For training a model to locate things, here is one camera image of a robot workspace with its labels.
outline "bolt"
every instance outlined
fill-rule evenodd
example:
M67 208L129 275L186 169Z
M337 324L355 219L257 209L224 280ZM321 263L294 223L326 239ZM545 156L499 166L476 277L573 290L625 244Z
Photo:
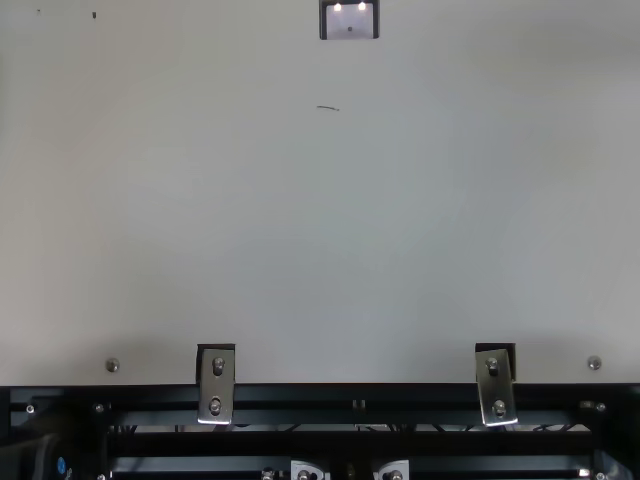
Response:
M496 414L496 417L504 417L504 414L507 413L507 407L502 400L496 400L496 403L493 404L493 413Z
M495 377L498 375L498 361L495 358L488 358L486 361L487 368L489 369L489 375Z
M116 373L120 370L120 362L117 358L110 358L104 363L105 368L111 373Z
M213 374L216 377L222 375L222 371L224 370L224 358L214 358L213 359Z
M602 359L597 355L592 355L588 358L587 364L589 365L589 368L593 371L600 370L600 367L602 367Z
M211 412L211 415L217 417L218 415L220 415L221 410L222 403L220 403L220 399L214 398L213 400L211 400L211 403L209 404L209 411Z

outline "black metal frame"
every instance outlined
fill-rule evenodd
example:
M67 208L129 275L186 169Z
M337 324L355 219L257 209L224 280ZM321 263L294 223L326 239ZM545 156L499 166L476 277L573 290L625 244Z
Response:
M359 466L356 478L370 480L372 460L407 458L412 478L577 478L580 469L611 475L611 458L620 462L618 474L626 467L640 478L640 386L515 384L514 394L520 424L581 424L590 431L134 435L109 428L197 424L196 385L155 385L0 389L0 437L15 444L60 435L82 451L86 478L112 472L114 479L143 479L163 472L165 480L258 479L267 467L286 475L291 458L325 462L338 480L346 478L347 464ZM599 404L604 408L595 408ZM28 405L34 413L27 413ZM254 425L482 424L475 384L239 384L233 420Z

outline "metal bracket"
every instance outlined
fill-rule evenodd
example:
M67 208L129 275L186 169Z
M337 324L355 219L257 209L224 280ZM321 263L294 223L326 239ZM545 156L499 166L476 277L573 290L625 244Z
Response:
M409 460L397 460L385 463L379 468L373 468L374 480L410 480Z
M236 383L236 352L208 348L200 361L198 423L230 425Z
M487 427L518 422L507 350L476 352L482 422Z
M291 480L331 480L331 473L325 472L318 465L302 460L291 460Z

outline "white panel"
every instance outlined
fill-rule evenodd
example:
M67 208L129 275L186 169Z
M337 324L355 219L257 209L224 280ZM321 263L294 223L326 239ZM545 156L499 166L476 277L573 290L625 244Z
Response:
M0 0L0 384L638 381L640 2L381 3Z

